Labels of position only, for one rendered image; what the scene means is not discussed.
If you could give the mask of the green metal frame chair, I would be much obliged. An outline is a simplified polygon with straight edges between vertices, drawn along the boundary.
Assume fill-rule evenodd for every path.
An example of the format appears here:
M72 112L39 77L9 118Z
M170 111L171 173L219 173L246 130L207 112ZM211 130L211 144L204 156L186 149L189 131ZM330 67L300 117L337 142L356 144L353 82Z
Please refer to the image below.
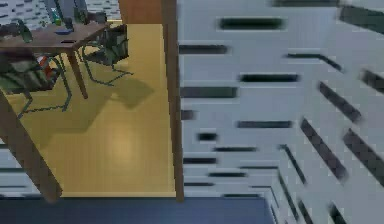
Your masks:
M121 24L116 27L108 27L98 40L90 41L81 48L81 57L91 81L112 86L114 81L123 76L132 75L130 71L115 68L118 62L129 57L128 42L127 25ZM109 66L113 72L119 72L119 75L108 81L98 80L91 72L90 62Z
M72 97L64 68L55 57L48 57L49 65L53 70L52 77L48 79L33 53L1 52L0 53L0 89L7 95L22 94L27 102L18 113L21 119L26 113L61 109L66 111ZM33 102L32 92L52 90L58 79L61 78L67 92L62 104L30 109Z

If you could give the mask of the green bottle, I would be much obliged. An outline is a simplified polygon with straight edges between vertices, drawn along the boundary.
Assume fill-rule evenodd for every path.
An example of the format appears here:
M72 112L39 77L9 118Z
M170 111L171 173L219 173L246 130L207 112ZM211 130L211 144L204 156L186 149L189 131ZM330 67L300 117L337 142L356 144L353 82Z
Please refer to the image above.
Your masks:
M51 9L51 13L52 13L52 19L53 19L53 23L57 26L60 26L62 24L62 21L61 21L61 18L59 16L59 13L57 11L56 8L52 8Z

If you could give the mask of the red and white object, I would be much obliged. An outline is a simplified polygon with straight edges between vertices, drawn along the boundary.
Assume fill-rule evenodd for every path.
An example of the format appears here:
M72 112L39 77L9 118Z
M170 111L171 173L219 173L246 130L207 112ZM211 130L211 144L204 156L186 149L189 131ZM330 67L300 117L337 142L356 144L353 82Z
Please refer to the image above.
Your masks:
M46 77L50 79L52 77L53 70L49 65L49 58L47 56L38 56L37 61L44 71Z

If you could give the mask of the brown wooden door frame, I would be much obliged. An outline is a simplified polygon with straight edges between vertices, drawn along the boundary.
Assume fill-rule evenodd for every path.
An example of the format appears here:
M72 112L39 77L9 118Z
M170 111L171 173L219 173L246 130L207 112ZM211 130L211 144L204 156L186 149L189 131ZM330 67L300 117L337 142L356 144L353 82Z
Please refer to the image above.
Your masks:
M164 53L169 102L173 173L176 201L184 201L183 157L181 141L181 109L179 85L179 50L177 39L177 1L161 0ZM30 135L17 118L6 97L0 93L0 138L20 163L43 198L54 203L60 199L62 188L47 166Z

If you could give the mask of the brown wooden table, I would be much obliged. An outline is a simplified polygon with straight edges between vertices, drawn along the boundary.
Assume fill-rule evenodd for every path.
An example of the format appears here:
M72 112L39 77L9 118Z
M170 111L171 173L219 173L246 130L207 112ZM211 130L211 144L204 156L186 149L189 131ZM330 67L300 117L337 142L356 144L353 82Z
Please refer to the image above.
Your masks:
M33 41L25 43L20 36L12 37L0 42L1 50L25 50L35 53L65 53L76 78L78 87L84 99L88 93L80 71L75 52L86 43L103 33L111 25L110 22L98 24L90 22L88 25L75 24L74 31L68 35L58 35L56 31L64 29L64 26L48 25L42 30L33 30Z

